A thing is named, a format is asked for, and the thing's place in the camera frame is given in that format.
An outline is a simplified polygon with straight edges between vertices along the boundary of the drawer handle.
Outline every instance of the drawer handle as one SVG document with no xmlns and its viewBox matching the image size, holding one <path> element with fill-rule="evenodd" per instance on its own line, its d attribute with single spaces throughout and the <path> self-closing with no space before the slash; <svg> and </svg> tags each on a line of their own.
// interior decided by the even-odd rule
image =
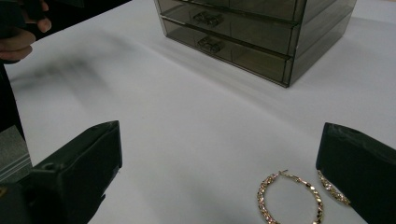
<svg viewBox="0 0 396 224">
<path fill-rule="evenodd" d="M 210 27 L 216 27 L 220 23 L 224 21 L 223 17 L 221 14 L 219 15 L 211 15 L 207 11 L 200 12 L 196 14 L 195 16 L 192 17 L 195 21 L 201 22 L 206 24 L 207 26 Z"/>
<path fill-rule="evenodd" d="M 213 40 L 209 36 L 198 41 L 198 45 L 201 47 L 201 49 L 214 54 L 218 53 L 224 48 L 224 44 L 221 41 Z"/>
</svg>

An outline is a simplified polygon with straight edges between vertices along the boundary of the acrylic drawer organizer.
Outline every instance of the acrylic drawer organizer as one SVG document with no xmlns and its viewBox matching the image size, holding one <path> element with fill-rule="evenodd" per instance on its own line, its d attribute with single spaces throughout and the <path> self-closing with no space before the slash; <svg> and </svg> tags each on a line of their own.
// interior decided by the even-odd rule
<svg viewBox="0 0 396 224">
<path fill-rule="evenodd" d="M 165 35 L 288 87 L 344 33 L 356 0 L 155 0 Z"/>
</svg>

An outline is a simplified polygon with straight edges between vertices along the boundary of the gold hoop earring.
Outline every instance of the gold hoop earring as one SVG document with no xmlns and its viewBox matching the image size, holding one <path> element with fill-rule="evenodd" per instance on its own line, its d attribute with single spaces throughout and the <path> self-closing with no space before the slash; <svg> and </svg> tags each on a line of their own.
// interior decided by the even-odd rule
<svg viewBox="0 0 396 224">
<path fill-rule="evenodd" d="M 335 187 L 330 183 L 329 180 L 324 177 L 323 173 L 318 170 L 318 175 L 320 182 L 322 183 L 323 187 L 330 192 L 330 194 L 335 198 L 335 200 L 345 204 L 350 205 L 350 200 L 342 193 L 338 192 Z"/>
<path fill-rule="evenodd" d="M 296 181 L 297 183 L 304 184 L 308 188 L 308 190 L 314 195 L 315 200 L 318 203 L 318 211 L 317 211 L 316 219 L 312 224 L 321 223 L 321 221 L 323 219 L 323 202 L 320 198 L 318 191 L 310 183 L 302 180 L 300 177 L 295 176 L 295 175 L 286 174 L 287 171 L 288 170 L 279 171 L 276 174 L 269 175 L 264 181 L 262 181 L 262 183 L 260 185 L 259 192 L 257 193 L 257 200 L 259 202 L 259 209 L 262 212 L 262 215 L 265 217 L 265 220 L 267 221 L 268 224 L 280 224 L 278 221 L 276 221 L 271 216 L 268 209 L 266 208 L 266 205 L 264 202 L 264 193 L 267 190 L 268 186 L 275 182 L 275 180 L 278 176 L 283 175 L 287 178 L 290 178 L 290 179 Z"/>
</svg>

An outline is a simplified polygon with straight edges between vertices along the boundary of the finger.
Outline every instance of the finger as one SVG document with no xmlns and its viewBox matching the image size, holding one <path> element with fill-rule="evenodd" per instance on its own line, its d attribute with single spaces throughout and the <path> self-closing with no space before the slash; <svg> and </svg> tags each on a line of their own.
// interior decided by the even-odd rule
<svg viewBox="0 0 396 224">
<path fill-rule="evenodd" d="M 28 46 L 23 49 L 13 50 L 13 51 L 0 51 L 0 59 L 7 61 L 17 61 L 26 58 L 31 52 L 32 47 Z"/>
<path fill-rule="evenodd" d="M 41 7 L 43 8 L 43 11 L 50 10 L 50 7 L 46 2 L 44 2 L 44 1 L 40 1 L 40 2 L 41 2 Z"/>
<path fill-rule="evenodd" d="M 35 42 L 35 35 L 20 28 L 12 29 L 12 37 L 0 39 L 0 50 L 14 51 L 25 49 Z"/>
<path fill-rule="evenodd" d="M 52 27 L 52 23 L 48 18 L 45 18 L 37 22 L 37 27 L 42 33 L 46 33 Z"/>
</svg>

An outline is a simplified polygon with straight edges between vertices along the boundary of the white table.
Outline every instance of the white table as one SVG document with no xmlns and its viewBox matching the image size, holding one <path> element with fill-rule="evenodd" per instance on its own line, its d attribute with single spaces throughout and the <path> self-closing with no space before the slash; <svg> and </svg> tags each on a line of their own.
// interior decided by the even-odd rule
<svg viewBox="0 0 396 224">
<path fill-rule="evenodd" d="M 285 169 L 319 188 L 323 223 L 364 223 L 320 187 L 315 162 L 325 122 L 396 147 L 394 12 L 359 0 L 345 36 L 289 89 L 164 37 L 152 0 L 84 21 L 7 66 L 33 164 L 117 119 L 123 167 L 91 223 L 264 223 L 258 187 Z M 306 189 L 282 179 L 267 196 L 278 221 L 313 220 Z"/>
</svg>

